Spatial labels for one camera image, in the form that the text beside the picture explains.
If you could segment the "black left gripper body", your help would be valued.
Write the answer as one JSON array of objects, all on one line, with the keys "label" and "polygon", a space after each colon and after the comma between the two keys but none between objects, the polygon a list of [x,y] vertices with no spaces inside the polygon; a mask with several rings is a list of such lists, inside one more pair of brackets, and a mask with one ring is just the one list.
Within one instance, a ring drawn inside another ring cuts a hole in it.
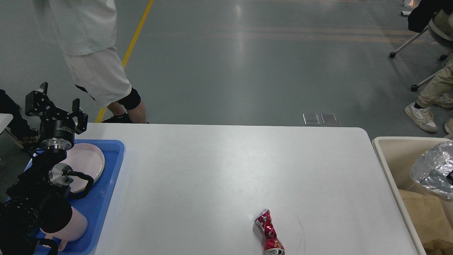
[{"label": "black left gripper body", "polygon": [[75,140],[75,122],[71,119],[43,119],[39,126],[38,144],[42,149],[69,150]]}]

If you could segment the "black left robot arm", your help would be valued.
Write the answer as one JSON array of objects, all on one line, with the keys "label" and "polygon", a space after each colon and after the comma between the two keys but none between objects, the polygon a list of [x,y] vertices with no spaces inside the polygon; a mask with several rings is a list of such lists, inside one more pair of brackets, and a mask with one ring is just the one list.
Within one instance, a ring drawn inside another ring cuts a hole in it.
[{"label": "black left robot arm", "polygon": [[78,212],[67,198],[84,198],[94,179],[74,171],[63,160],[74,147],[75,134],[86,131],[88,115],[76,98],[69,113],[55,106],[47,96],[47,82],[26,96],[25,114],[39,116],[39,153],[31,166],[7,189],[9,200],[1,204],[1,254],[32,255],[39,246],[49,255],[62,251],[71,238],[57,244],[52,234],[75,222]]}]

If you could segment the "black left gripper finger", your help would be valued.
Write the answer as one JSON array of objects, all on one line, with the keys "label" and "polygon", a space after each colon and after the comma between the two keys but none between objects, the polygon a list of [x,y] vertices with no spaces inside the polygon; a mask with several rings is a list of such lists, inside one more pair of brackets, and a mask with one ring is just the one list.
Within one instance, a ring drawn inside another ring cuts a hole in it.
[{"label": "black left gripper finger", "polygon": [[75,98],[72,102],[72,112],[67,116],[68,132],[81,134],[86,131],[88,124],[88,115],[80,108],[80,99]]},{"label": "black left gripper finger", "polygon": [[47,96],[48,82],[26,95],[24,113],[26,116],[38,116],[40,119],[57,120],[59,112],[55,104]]}]

